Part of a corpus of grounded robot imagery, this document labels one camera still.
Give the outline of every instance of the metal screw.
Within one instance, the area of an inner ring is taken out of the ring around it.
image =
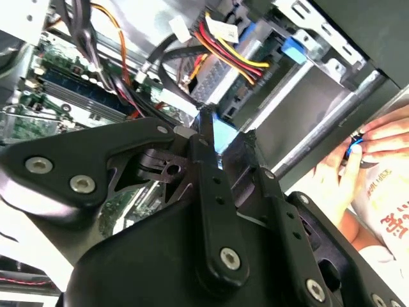
[[[240,257],[231,248],[222,249],[222,251],[220,252],[220,258],[222,259],[226,267],[228,267],[228,269],[230,270],[235,271],[240,267]]]
[[[390,301],[390,303],[392,304],[392,307],[402,307],[401,305],[399,305],[399,303],[395,301]]]
[[[161,133],[167,133],[167,129],[166,129],[165,127],[158,126],[158,130],[159,130],[159,132],[161,132]]]
[[[308,200],[308,198],[307,198],[305,195],[301,195],[300,198],[301,198],[301,200],[302,200],[303,203],[306,203],[306,204],[309,203],[309,200]]]
[[[204,139],[199,139],[199,142],[206,145],[206,146],[209,145]]]
[[[77,175],[70,180],[71,189],[77,193],[89,194],[95,190],[95,181],[85,175]]]
[[[372,300],[376,304],[376,307],[387,307],[383,299],[381,299],[377,294],[372,295]]]
[[[51,161],[43,157],[33,157],[26,161],[26,168],[34,174],[47,174],[52,167]]]
[[[267,176],[268,178],[274,179],[274,174],[273,174],[271,171],[269,171],[268,169],[266,169],[264,172],[265,172],[265,174],[266,174],[266,176]]]
[[[313,296],[313,298],[321,303],[325,301],[325,293],[319,283],[313,279],[308,279],[306,284],[308,292]]]

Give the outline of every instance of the finger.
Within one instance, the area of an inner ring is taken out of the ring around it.
[[[409,132],[374,141],[365,141],[360,146],[365,153],[409,148]]]
[[[348,163],[345,167],[345,173],[339,182],[339,188],[347,198],[352,198],[357,186],[360,161],[362,159],[362,147],[353,145]]]
[[[370,130],[376,129],[378,127],[384,126],[388,123],[396,122],[397,120],[402,120],[403,118],[409,117],[409,104],[401,109],[395,110],[389,114],[379,117],[370,123],[366,124],[362,129],[361,133],[367,133]]]
[[[370,163],[379,163],[382,161],[409,159],[409,148],[398,150],[387,150],[384,152],[365,153],[362,160]]]
[[[315,177],[318,181],[325,179],[338,182],[339,167],[348,146],[349,142],[345,141],[318,163],[315,171]]]
[[[374,139],[387,138],[388,136],[396,136],[398,134],[409,132],[409,118],[397,120],[392,123],[371,130],[362,136],[364,141],[370,141]]]
[[[362,188],[365,186],[365,181],[366,181],[366,169],[359,169],[358,173],[358,178],[357,178],[357,183],[355,184],[355,191],[353,193],[354,198],[356,195],[358,195],[359,192],[361,192]]]

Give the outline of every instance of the black mounting arm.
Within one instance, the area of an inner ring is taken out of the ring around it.
[[[0,155],[3,201],[60,228],[87,227],[115,193],[165,183],[162,210],[78,261],[64,306],[404,306],[311,199],[285,197],[246,135],[219,169],[212,125],[204,108],[189,138],[143,118]]]

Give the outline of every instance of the white paper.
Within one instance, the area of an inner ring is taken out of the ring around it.
[[[189,33],[189,29],[187,28],[185,21],[180,15],[169,21],[169,25],[171,26],[173,33],[181,43],[187,42],[192,37]]]
[[[206,22],[213,36],[220,37],[228,42],[238,43],[238,30],[236,25],[225,24],[224,22],[213,20],[209,16],[206,17]]]

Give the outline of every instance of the metal bracket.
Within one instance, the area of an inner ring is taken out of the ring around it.
[[[306,0],[275,0],[274,5],[298,27],[324,38],[350,65],[361,68],[365,59]]]
[[[3,5],[0,30],[37,45],[43,30],[49,0],[14,0]]]

